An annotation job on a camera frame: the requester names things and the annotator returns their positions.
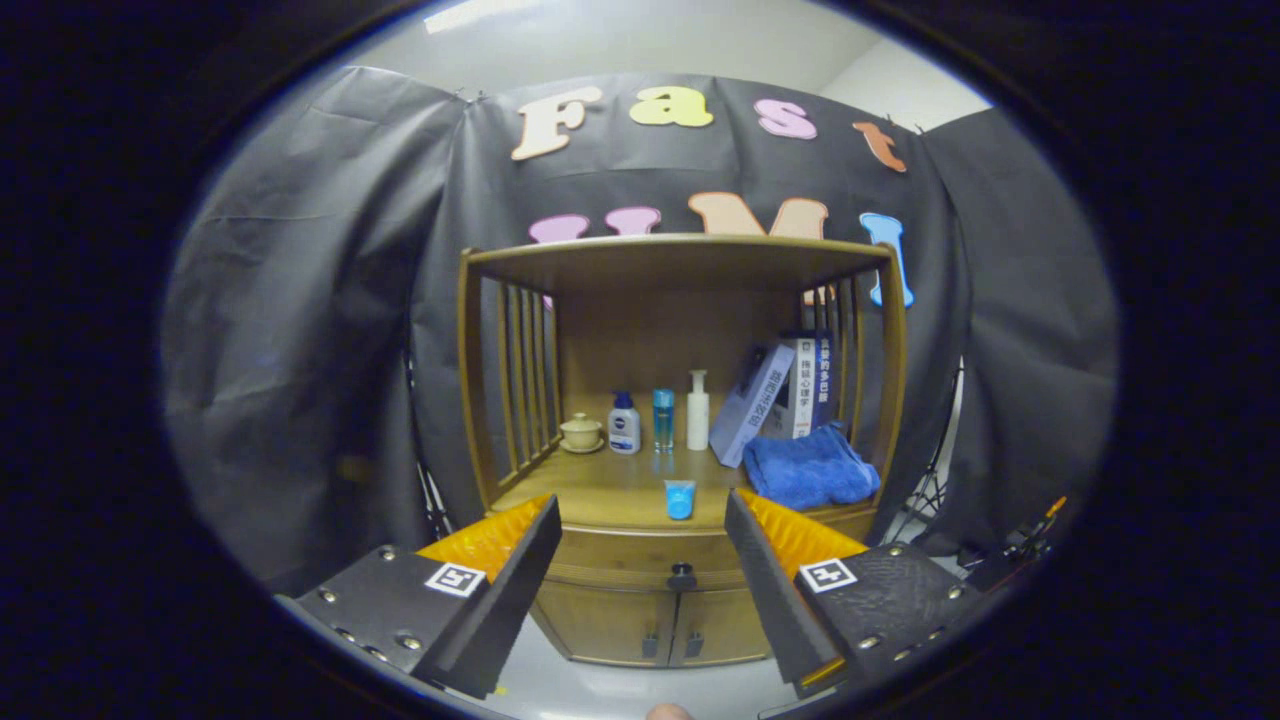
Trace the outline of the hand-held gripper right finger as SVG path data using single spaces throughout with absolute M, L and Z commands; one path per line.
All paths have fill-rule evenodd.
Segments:
M 781 676 L 801 697 L 909 673 L 989 602 L 910 544 L 868 547 L 746 489 L 730 492 L 724 530 Z

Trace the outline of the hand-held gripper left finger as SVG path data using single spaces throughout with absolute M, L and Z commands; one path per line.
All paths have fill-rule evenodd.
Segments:
M 541 495 L 420 550 L 381 544 L 276 602 L 315 630 L 417 682 L 485 700 L 562 537 Z

